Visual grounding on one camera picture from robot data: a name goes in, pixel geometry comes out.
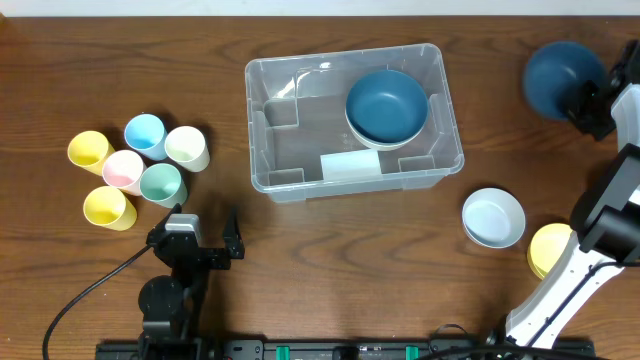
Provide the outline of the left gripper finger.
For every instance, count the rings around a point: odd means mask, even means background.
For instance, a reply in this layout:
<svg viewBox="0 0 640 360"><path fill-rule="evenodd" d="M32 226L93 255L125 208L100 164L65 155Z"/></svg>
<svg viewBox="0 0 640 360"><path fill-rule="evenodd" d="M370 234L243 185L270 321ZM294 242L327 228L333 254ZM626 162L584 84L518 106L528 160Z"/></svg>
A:
<svg viewBox="0 0 640 360"><path fill-rule="evenodd" d="M168 214L154 227L156 233L162 233L166 231L166 224L169 218L174 214L180 214L182 212L182 205L176 203L168 212Z"/></svg>
<svg viewBox="0 0 640 360"><path fill-rule="evenodd" d="M223 230L225 249L231 259L242 260L245 257L245 246L238 225L237 210L232 209Z"/></svg>

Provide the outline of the dark blue bowl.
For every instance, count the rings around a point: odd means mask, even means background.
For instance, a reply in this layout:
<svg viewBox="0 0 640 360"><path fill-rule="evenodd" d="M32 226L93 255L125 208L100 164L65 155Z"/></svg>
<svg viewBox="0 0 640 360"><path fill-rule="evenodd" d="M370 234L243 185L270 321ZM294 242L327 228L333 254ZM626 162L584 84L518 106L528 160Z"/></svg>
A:
<svg viewBox="0 0 640 360"><path fill-rule="evenodd" d="M607 70L584 45L571 41L549 43L529 59L523 75L528 105L548 119L568 121L567 109L587 81L601 86Z"/></svg>
<svg viewBox="0 0 640 360"><path fill-rule="evenodd" d="M380 70L363 76L351 87L345 114L365 137L393 143L409 138L428 121L429 102L422 86L411 76Z"/></svg>

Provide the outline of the clear plastic storage container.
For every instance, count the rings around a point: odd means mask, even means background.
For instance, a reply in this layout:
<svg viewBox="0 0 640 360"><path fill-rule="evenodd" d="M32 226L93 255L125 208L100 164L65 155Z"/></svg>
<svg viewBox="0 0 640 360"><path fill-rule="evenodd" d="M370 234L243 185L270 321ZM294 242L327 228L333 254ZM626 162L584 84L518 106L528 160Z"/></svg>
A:
<svg viewBox="0 0 640 360"><path fill-rule="evenodd" d="M276 203L430 188L464 166L433 44L254 59L245 85L251 183Z"/></svg>

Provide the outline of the yellow small bowl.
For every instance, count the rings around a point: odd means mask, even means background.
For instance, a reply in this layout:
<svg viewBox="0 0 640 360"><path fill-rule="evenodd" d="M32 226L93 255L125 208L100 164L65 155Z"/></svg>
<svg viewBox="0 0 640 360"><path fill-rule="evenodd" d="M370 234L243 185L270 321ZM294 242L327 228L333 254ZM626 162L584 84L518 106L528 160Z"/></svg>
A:
<svg viewBox="0 0 640 360"><path fill-rule="evenodd" d="M544 279L565 250L572 229L563 223L541 227L533 236L527 250L527 261L532 272Z"/></svg>

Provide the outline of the grey small bowl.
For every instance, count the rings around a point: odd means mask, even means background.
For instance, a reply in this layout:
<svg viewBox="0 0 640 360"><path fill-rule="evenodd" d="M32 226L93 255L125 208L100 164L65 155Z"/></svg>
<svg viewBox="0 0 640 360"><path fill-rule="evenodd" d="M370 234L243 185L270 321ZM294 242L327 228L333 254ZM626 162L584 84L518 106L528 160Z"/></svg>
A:
<svg viewBox="0 0 640 360"><path fill-rule="evenodd" d="M461 218L465 234L476 244L493 249L517 243L526 229L520 202L499 188L482 188L464 202Z"/></svg>

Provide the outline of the beige large bowl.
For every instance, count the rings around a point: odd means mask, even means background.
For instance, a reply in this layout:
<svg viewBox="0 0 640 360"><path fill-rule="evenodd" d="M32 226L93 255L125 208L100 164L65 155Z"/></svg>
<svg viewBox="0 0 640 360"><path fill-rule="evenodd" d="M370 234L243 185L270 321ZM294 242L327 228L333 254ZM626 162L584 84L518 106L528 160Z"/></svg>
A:
<svg viewBox="0 0 640 360"><path fill-rule="evenodd" d="M397 150L397 149L407 145L412 140L414 140L422 132L422 130L425 128L425 126L427 124L427 120L425 120L423 122L422 126L416 131L415 134L411 135L409 138L407 138L405 140L402 140L402 141L399 141L399 142L393 142L393 143L385 143L385 142L378 142L378 141L371 140L371 139L365 137L364 135L362 135L350 121L347 121L347 124L348 124L352 134L354 135L354 137L362 145L366 146L367 148L370 148L370 149L373 149L373 150L376 150L376 151L393 151L393 150Z"/></svg>

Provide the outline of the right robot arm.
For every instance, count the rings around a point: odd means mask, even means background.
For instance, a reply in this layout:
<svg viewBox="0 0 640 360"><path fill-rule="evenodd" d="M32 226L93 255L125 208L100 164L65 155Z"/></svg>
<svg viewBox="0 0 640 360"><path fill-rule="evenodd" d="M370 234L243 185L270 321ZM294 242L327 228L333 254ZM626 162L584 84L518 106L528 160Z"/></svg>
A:
<svg viewBox="0 0 640 360"><path fill-rule="evenodd" d="M550 43L529 59L523 89L538 114L597 141L616 133L618 144L606 173L574 206L559 260L506 318L507 342L549 349L599 287L639 263L639 43L629 41L611 69L579 43Z"/></svg>

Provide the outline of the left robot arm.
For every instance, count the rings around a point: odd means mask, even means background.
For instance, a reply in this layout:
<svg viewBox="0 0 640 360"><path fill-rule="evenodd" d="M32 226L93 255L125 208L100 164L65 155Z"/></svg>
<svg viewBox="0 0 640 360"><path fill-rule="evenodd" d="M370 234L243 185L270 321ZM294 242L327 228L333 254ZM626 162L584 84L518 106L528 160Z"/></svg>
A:
<svg viewBox="0 0 640 360"><path fill-rule="evenodd" d="M236 210L227 218L222 238L221 248L204 246L199 218L184 214L179 204L149 231L146 244L171 273L149 280L139 293L141 359L222 357L220 342L200 336L198 328L210 273L228 270L232 260L245 256Z"/></svg>

